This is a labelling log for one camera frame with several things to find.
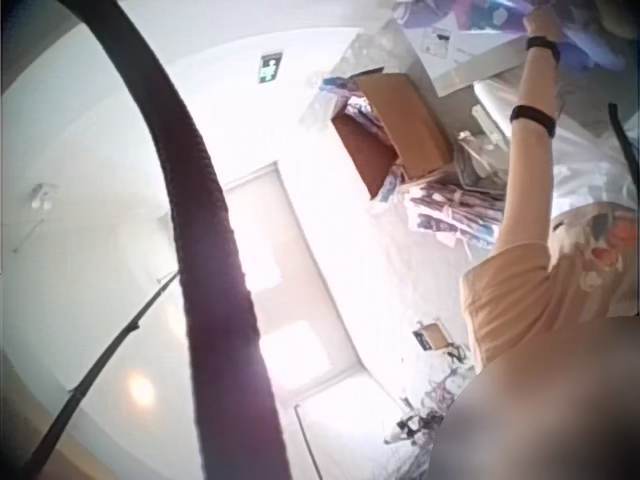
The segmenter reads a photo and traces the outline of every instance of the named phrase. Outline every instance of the hand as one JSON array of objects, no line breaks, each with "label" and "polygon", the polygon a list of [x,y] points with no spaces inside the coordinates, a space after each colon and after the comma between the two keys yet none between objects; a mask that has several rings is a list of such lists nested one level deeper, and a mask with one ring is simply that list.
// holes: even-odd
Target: hand
[{"label": "hand", "polygon": [[552,42],[562,39],[562,25],[552,7],[536,8],[524,19],[524,26],[531,37],[546,37]]}]

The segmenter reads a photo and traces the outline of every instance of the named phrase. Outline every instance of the exit sign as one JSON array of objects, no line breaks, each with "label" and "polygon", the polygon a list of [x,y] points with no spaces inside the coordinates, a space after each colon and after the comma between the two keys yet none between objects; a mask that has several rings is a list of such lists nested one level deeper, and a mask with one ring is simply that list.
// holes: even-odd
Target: exit sign
[{"label": "exit sign", "polygon": [[280,69],[281,61],[282,52],[263,55],[260,58],[260,72],[258,73],[258,82],[273,82],[278,76],[278,70]]}]

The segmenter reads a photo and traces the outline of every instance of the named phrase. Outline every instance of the peach t-shirt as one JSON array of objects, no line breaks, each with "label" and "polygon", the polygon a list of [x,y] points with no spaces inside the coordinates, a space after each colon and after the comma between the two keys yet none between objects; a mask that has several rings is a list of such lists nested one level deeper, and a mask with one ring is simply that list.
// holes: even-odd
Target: peach t-shirt
[{"label": "peach t-shirt", "polygon": [[558,217],[549,244],[507,248],[467,272],[462,303],[476,370],[564,325],[638,313],[638,217],[599,203]]}]

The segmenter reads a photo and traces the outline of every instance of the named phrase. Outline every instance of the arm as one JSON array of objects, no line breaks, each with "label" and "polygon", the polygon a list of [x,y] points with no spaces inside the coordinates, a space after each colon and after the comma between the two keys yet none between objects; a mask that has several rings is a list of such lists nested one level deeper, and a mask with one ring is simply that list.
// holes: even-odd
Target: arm
[{"label": "arm", "polygon": [[[561,29],[550,9],[535,11],[527,19],[532,36],[557,41]],[[533,48],[527,55],[519,104],[556,116],[557,66],[550,51]],[[547,131],[535,122],[513,123],[509,182],[504,222],[494,254],[522,243],[546,243],[551,224],[553,158]]]}]

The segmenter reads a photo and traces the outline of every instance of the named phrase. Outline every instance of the small box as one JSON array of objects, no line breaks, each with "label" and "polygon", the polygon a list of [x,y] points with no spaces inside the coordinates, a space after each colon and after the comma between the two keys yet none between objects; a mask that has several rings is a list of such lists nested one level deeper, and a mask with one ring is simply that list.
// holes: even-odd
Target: small box
[{"label": "small box", "polygon": [[453,161],[451,141],[407,75],[377,73],[353,80],[393,144],[386,145],[344,111],[332,120],[372,199],[398,159],[409,182]]},{"label": "small box", "polygon": [[450,344],[449,339],[438,323],[421,326],[413,331],[413,336],[422,349],[427,352],[431,350],[442,350]]}]

